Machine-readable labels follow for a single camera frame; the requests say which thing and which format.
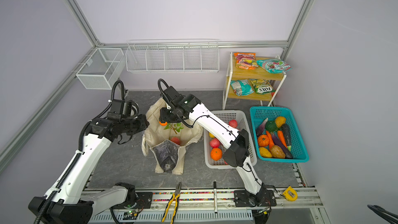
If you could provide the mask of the orange tangerine with leaves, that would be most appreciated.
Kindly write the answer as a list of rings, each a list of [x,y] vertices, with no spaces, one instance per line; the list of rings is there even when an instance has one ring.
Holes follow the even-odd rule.
[[[172,130],[176,134],[180,133],[184,128],[182,123],[168,123],[168,122],[159,122],[160,126],[163,126],[165,130]]]

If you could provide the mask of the cream canvas grocery bag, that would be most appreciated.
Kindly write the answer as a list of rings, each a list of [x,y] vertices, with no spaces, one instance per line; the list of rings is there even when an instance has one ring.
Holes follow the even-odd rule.
[[[181,175],[187,147],[203,137],[203,128],[196,123],[193,128],[182,124],[184,128],[178,134],[170,129],[165,130],[159,124],[160,109],[163,107],[166,107],[166,102],[160,98],[146,113],[149,127],[145,130],[142,138],[142,152],[144,156],[148,156],[149,152],[154,154],[157,161],[156,173]],[[178,137],[181,140],[181,145],[170,141],[172,137]]]

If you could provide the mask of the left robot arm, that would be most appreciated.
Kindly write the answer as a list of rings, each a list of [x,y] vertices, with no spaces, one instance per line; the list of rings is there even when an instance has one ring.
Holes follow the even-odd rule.
[[[149,122],[138,105],[125,99],[121,80],[114,83],[109,105],[88,121],[78,139],[78,149],[61,176],[42,197],[34,197],[28,208],[36,224],[86,224],[91,217],[116,205],[133,208],[139,198],[135,186],[117,183],[97,195],[83,198],[82,192],[99,159],[113,141],[123,144],[147,129]]]

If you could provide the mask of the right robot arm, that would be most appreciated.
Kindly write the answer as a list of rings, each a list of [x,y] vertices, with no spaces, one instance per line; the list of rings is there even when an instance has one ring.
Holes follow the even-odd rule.
[[[274,186],[268,186],[259,179],[250,160],[250,134],[233,128],[215,116],[194,95],[182,95],[165,80],[158,80],[158,88],[166,107],[160,110],[160,123],[182,123],[188,128],[195,124],[213,134],[226,151],[222,158],[235,168],[244,183],[244,190],[235,192],[235,203],[243,207],[276,206]]]

